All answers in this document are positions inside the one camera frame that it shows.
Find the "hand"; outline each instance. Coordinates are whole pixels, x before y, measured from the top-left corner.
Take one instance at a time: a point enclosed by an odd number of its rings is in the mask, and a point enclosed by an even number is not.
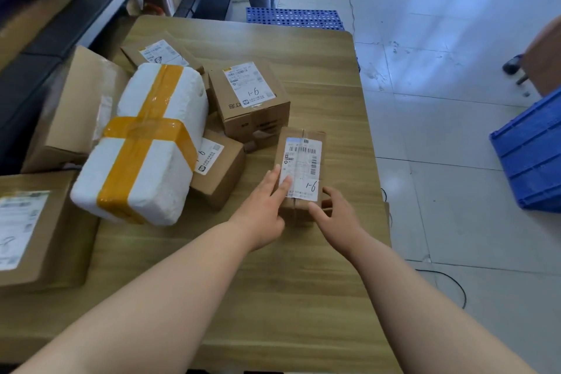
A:
[[[329,186],[324,186],[323,192],[331,197],[321,203],[323,208],[333,206],[331,217],[312,202],[308,204],[308,210],[327,242],[348,259],[352,250],[360,245],[361,239],[368,236],[368,233],[362,228],[354,208],[343,194]]]
[[[280,172],[281,166],[278,164],[268,171],[247,200],[230,217],[229,222],[250,234],[252,251],[275,241],[284,229],[279,207],[290,189],[292,179],[287,176],[273,193]]]

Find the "wooden table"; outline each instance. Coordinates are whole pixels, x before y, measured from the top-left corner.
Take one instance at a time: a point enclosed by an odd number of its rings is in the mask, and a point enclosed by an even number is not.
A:
[[[267,59],[291,98],[290,125],[327,132],[325,183],[351,201],[370,234],[390,243],[349,33],[145,16],[126,41],[161,30],[183,40],[206,68]],[[132,71],[122,54],[115,62]],[[247,157],[242,179],[221,212],[191,196],[179,222],[167,229],[102,222],[83,287],[0,297],[0,361],[28,358],[141,272],[227,220],[272,167],[274,150]],[[287,228],[277,242],[247,257],[195,367],[399,372],[358,274],[311,225]]]

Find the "styrofoam box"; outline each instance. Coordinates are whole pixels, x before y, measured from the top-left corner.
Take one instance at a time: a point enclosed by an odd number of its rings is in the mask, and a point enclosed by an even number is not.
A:
[[[117,106],[117,116],[136,117],[162,66],[144,63],[130,79]],[[201,75],[185,67],[164,117],[185,125],[197,151],[200,149],[208,100]],[[103,138],[90,154],[70,194],[78,206],[99,217],[115,222],[121,219],[97,206],[102,189],[124,139]],[[153,225],[173,225],[183,210],[193,177],[177,144],[154,140],[127,200],[130,208]]]

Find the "floor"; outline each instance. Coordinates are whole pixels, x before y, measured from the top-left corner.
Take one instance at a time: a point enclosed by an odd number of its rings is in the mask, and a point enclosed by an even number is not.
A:
[[[236,4],[235,20],[245,21],[246,6]],[[455,278],[466,311],[544,374],[561,372],[561,216],[516,206],[488,135],[539,100],[501,66],[560,6],[279,0],[280,8],[336,9],[354,35],[394,249]],[[427,275],[462,302],[450,279]]]

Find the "blue plastic crate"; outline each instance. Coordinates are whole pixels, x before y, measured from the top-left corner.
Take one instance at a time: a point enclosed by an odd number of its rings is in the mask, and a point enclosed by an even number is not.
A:
[[[345,30],[337,11],[246,8],[246,19],[253,24]]]
[[[561,88],[489,138],[518,205],[561,213]]]

